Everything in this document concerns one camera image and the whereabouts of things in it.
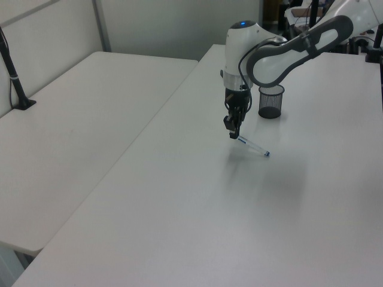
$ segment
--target robotic arm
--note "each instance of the robotic arm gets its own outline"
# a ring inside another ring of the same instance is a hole
[[[253,83],[273,87],[294,68],[382,23],[382,0],[335,0],[318,24],[289,42],[252,21],[235,23],[227,33],[223,73],[230,137],[238,138],[251,108]]]

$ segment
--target metal pole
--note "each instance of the metal pole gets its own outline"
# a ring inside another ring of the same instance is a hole
[[[25,93],[24,93],[22,84],[20,82],[19,76],[18,76],[16,69],[13,65],[10,51],[9,51],[9,48],[8,48],[8,45],[7,45],[7,42],[5,40],[4,33],[1,29],[1,27],[0,27],[0,53],[1,53],[1,56],[4,60],[5,66],[7,67],[8,73],[10,75],[10,79],[11,79],[13,86],[14,86],[14,89],[17,93],[17,97],[19,98],[19,104],[17,106],[15,106],[14,108],[15,109],[21,109],[24,111],[24,110],[28,109],[30,106],[34,105],[36,103],[36,101],[29,100],[25,96]]]
[[[312,28],[317,23],[319,0],[312,0],[309,27]]]

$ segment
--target black mesh cup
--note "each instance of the black mesh cup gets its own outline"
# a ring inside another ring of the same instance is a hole
[[[278,118],[281,115],[284,87],[277,85],[271,88],[259,88],[259,111],[263,118]]]

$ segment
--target white wall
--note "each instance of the white wall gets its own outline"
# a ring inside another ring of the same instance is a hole
[[[94,51],[102,51],[92,0],[60,0],[3,31],[27,97]],[[10,110],[8,87],[0,58],[0,117]]]
[[[98,0],[113,52],[200,60],[228,28],[262,20],[262,0]]]

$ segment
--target cable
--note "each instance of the cable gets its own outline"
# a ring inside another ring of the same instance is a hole
[[[327,12],[329,12],[330,11],[330,8],[331,8],[331,6],[334,4],[334,2],[332,2],[328,7],[327,7],[327,9],[325,10],[325,11],[323,11],[323,14],[322,14],[322,17],[320,17],[319,19],[318,19],[318,21],[316,22],[316,24],[318,24],[322,19],[323,19],[323,17],[324,16],[326,16],[326,14],[327,14]]]
[[[11,109],[13,109],[13,104],[12,104],[12,80],[10,79],[10,105]]]
[[[355,38],[366,38],[368,40],[371,40],[371,41],[375,42],[375,40],[373,40],[372,38],[366,37],[366,36],[356,36],[356,37],[354,37],[354,39]]]
[[[244,77],[244,75],[243,75],[243,73],[242,73],[242,71],[241,71],[241,64],[242,64],[242,61],[247,57],[247,55],[249,55],[249,54],[250,54],[253,50],[255,50],[255,49],[258,50],[259,48],[261,48],[261,47],[263,47],[263,46],[265,46],[265,45],[280,46],[280,45],[286,43],[286,42],[279,42],[279,43],[277,43],[277,42],[274,42],[274,41],[270,41],[271,39],[274,39],[274,38],[275,38],[275,37],[273,37],[273,38],[268,38],[268,39],[263,40],[261,43],[255,45],[253,48],[251,48],[250,50],[248,50],[248,51],[242,56],[242,58],[240,59],[240,61],[239,61],[239,63],[238,63],[238,71],[239,71],[239,74],[241,75],[242,81],[245,83],[245,88],[246,88],[247,90],[249,90],[250,87],[249,87],[249,85],[247,84],[246,79],[245,79],[245,77]],[[252,95],[250,94],[250,104],[249,104],[249,107],[248,107],[248,109],[247,109],[247,112],[250,111],[252,105],[253,105],[253,97],[252,97]]]
[[[307,27],[307,18],[308,18],[308,17],[309,17],[309,10],[307,10],[307,13],[306,13],[306,24],[305,24],[305,29],[306,29],[306,27]]]
[[[306,8],[305,12],[302,14],[302,15],[305,15],[305,14],[306,14],[306,23],[307,23],[307,18],[309,17],[309,9],[310,9],[310,7],[311,7],[311,4],[310,4],[309,7]],[[302,16],[301,16],[301,17],[298,17],[298,19],[297,19],[297,20],[295,21],[295,23],[294,23],[294,26],[295,26],[295,24],[298,22],[298,20],[299,20],[300,18],[303,18],[303,17],[302,17]]]

